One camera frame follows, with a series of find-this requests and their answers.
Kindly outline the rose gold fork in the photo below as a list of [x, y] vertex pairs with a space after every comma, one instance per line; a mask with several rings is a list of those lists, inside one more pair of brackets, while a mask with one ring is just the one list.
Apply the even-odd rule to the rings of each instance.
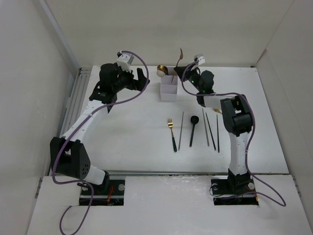
[[179, 62], [180, 62], [182, 59], [183, 59], [183, 50], [182, 50], [182, 48], [180, 48], [180, 55], [179, 55], [179, 59], [178, 59], [178, 61], [177, 61], [177, 63], [176, 63], [176, 67], [179, 65]]

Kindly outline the gold spoon green handle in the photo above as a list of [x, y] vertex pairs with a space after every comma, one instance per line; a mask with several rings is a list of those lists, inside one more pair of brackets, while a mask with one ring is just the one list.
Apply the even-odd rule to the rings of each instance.
[[157, 66], [157, 71], [163, 71], [164, 75], [168, 75], [168, 68], [164, 65], [158, 65]]

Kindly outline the white ceramic spoon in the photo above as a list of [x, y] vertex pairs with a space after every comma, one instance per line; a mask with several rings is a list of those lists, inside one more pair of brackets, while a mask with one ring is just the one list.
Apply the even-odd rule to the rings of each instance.
[[157, 70], [156, 74], [157, 74], [158, 77], [163, 77], [164, 76], [164, 72], [160, 71], [160, 70]]

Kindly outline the black spoon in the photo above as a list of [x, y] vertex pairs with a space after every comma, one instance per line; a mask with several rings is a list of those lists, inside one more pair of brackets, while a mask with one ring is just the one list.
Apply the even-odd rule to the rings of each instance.
[[198, 116], [191, 116], [190, 122], [191, 122], [191, 124], [192, 124], [192, 131], [191, 131], [191, 137], [190, 137], [189, 147], [192, 147], [193, 138], [194, 138], [195, 126], [196, 126], [196, 124], [199, 123], [199, 117], [198, 117]]

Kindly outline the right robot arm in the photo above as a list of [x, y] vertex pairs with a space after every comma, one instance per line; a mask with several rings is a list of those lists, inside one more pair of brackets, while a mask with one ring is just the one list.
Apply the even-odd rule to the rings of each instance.
[[253, 127], [253, 118], [246, 97], [237, 93], [217, 94], [213, 90], [214, 74], [208, 70], [199, 72], [194, 65], [174, 67], [181, 82], [189, 81], [198, 91], [199, 105], [222, 112], [223, 123], [230, 137], [230, 165], [226, 179], [211, 181], [212, 193], [218, 195], [242, 194], [252, 183], [247, 169], [246, 147]]

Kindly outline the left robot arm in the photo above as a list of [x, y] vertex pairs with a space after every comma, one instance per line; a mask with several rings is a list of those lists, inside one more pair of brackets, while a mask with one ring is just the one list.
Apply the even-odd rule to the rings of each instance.
[[56, 174], [61, 174], [71, 177], [74, 183], [90, 184], [98, 194], [109, 190], [109, 173], [92, 165], [84, 141], [113, 106], [123, 103], [117, 100], [118, 92], [129, 89], [142, 94], [149, 82], [149, 73], [140, 68], [134, 73], [132, 70], [123, 71], [117, 63], [107, 63], [100, 67], [99, 80], [85, 110], [61, 137], [54, 137], [50, 142], [54, 183], [59, 183]]

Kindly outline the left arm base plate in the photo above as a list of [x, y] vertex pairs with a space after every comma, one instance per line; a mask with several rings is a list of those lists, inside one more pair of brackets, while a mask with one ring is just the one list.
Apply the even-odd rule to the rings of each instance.
[[[87, 206], [91, 197], [91, 189], [86, 183], [77, 183], [81, 188], [79, 205]], [[92, 206], [123, 206], [125, 193], [125, 178], [110, 179], [107, 189], [98, 185], [93, 185], [94, 195], [91, 202]]]

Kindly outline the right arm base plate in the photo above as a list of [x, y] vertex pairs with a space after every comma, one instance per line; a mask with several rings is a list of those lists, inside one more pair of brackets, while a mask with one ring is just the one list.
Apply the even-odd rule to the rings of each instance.
[[214, 206], [259, 205], [254, 180], [250, 176], [240, 181], [234, 181], [231, 177], [212, 178], [210, 194]]

